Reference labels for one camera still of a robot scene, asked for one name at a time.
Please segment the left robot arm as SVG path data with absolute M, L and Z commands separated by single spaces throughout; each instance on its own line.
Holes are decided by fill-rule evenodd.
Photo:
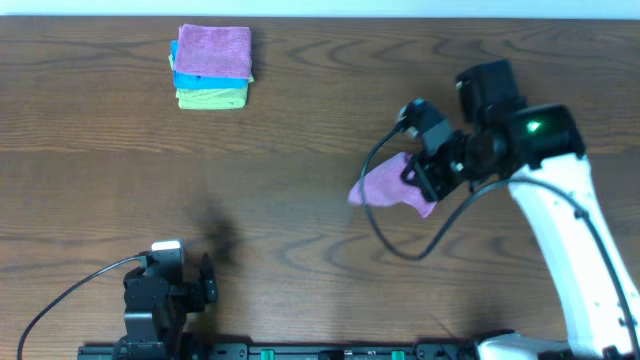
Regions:
M 124 280 L 126 334 L 114 345 L 117 359 L 206 359 L 209 347 L 186 333 L 187 315 L 218 300 L 213 264 L 203 255 L 199 276 L 183 279 L 183 252 L 150 251 Z

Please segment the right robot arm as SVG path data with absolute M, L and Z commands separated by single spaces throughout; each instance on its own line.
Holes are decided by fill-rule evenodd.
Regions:
M 585 144 L 570 111 L 532 106 L 506 60 L 460 73 L 456 88 L 471 132 L 452 128 L 417 99 L 398 122 L 422 144 L 402 171 L 404 183 L 439 202 L 461 185 L 476 202 L 507 189 L 524 213 L 563 309 L 566 354 L 635 359 L 639 293 L 600 209 Z

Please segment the purple microfiber cloth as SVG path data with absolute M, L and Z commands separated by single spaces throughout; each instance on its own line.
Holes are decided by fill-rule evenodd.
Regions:
M 436 202 L 426 201 L 417 187 L 401 179 L 409 159 L 408 153 L 400 152 L 365 175 L 364 193 L 369 206 L 391 207 L 404 203 L 413 207 L 422 218 L 431 214 Z

